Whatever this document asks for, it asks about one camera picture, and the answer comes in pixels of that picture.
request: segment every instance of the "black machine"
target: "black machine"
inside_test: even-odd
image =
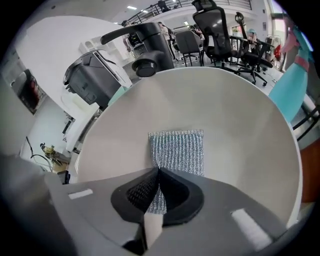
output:
[[[70,93],[78,94],[89,105],[97,103],[101,110],[105,110],[121,86],[120,76],[112,70],[114,65],[98,50],[90,51],[68,67],[63,84]]]
[[[103,45],[126,34],[136,33],[148,52],[142,53],[132,64],[139,77],[150,77],[158,71],[174,68],[170,51],[157,23],[142,23],[112,31],[101,37]]]

